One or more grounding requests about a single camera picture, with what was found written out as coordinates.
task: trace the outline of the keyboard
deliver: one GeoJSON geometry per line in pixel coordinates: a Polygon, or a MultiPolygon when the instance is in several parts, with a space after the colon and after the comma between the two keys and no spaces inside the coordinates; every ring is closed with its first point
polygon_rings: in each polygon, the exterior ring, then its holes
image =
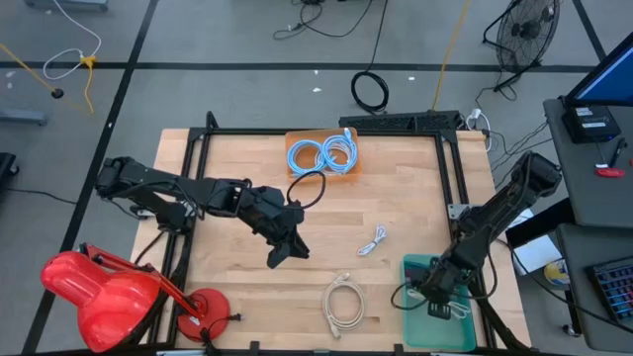
{"type": "Polygon", "coordinates": [[[611,318],[633,319],[633,256],[587,267],[587,273],[611,318]]]}
{"type": "Polygon", "coordinates": [[[342,117],[338,120],[338,125],[341,128],[355,128],[359,131],[412,131],[414,133],[454,131],[459,118],[458,111],[429,111],[426,113],[342,117]]]}

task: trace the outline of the wooden table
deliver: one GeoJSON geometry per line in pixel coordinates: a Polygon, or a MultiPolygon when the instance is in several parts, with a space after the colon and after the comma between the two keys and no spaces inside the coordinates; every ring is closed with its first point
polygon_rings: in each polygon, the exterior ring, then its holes
{"type": "MultiPolygon", "coordinates": [[[[163,131],[154,168],[180,173],[187,133],[163,131]]],[[[482,204],[495,193],[484,137],[477,132],[458,132],[458,137],[470,201],[482,204]]],[[[284,142],[283,135],[213,135],[206,176],[248,177],[254,186],[268,185],[285,192],[290,181],[284,142]]],[[[448,145],[445,151],[451,191],[459,202],[448,145]]],[[[261,349],[390,351],[394,344],[404,344],[403,312],[389,302],[400,283],[403,256],[439,254],[450,241],[435,143],[432,137],[361,136],[359,153],[360,179],[328,183],[322,200],[306,211],[306,219],[299,225],[311,250],[308,260],[288,258],[270,270],[266,267],[270,246],[260,235],[251,234],[243,222],[207,217],[197,223],[185,293],[218,289],[228,297],[232,312],[245,315],[244,321],[228,325],[214,341],[217,347],[247,349],[250,341],[258,340],[261,349]],[[358,257],[356,250],[373,239],[376,223],[387,228],[387,239],[370,255],[358,257]],[[362,324],[335,340],[321,311],[321,295],[343,272],[349,272],[361,286],[368,305],[362,324]]],[[[317,185],[300,185],[293,190],[293,199],[309,202],[317,190],[317,185]]],[[[154,221],[142,222],[132,258],[156,234],[154,221]]],[[[165,239],[143,262],[159,267],[164,248],[165,239]]],[[[516,337],[530,345],[509,251],[494,243],[492,256],[499,281],[491,303],[516,337]]],[[[489,288],[493,279],[488,262],[484,275],[489,288]]],[[[334,292],[332,307],[341,318],[352,316],[357,306],[352,292],[334,292]]],[[[478,345],[485,346],[477,305],[472,303],[472,307],[478,345]]],[[[168,302],[159,341],[166,339],[170,309],[168,302]]],[[[201,345],[179,333],[176,347],[201,345]]]]}

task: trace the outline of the red lamp base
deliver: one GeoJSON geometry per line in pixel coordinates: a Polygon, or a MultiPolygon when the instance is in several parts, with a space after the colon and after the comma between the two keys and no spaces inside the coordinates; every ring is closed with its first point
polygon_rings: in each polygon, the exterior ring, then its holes
{"type": "Polygon", "coordinates": [[[230,306],[225,295],[214,289],[206,288],[195,291],[189,296],[189,299],[203,315],[203,318],[197,320],[186,313],[179,315],[178,329],[180,332],[188,339],[197,342],[202,341],[200,332],[203,328],[209,331],[212,340],[220,336],[228,324],[228,320],[222,319],[230,315],[230,306]],[[219,321],[210,329],[211,324],[216,320],[219,321]]]}

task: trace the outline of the monitor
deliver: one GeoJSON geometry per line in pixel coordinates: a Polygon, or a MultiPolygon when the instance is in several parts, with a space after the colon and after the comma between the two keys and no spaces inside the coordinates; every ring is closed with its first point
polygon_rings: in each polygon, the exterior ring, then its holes
{"type": "Polygon", "coordinates": [[[566,97],[568,105],[633,106],[633,33],[566,97]]]}

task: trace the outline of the red desk lamp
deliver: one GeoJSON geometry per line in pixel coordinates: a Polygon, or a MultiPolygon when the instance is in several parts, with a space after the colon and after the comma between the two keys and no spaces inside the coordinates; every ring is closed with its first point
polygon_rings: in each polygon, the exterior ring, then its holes
{"type": "Polygon", "coordinates": [[[205,333],[214,339],[226,329],[228,300],[219,291],[201,289],[185,297],[150,264],[136,266],[89,244],[81,249],[52,257],[40,278],[49,291],[77,306],[79,331],[92,351],[140,340],[162,309],[164,294],[184,310],[178,329],[189,339],[202,341],[205,333]]]}

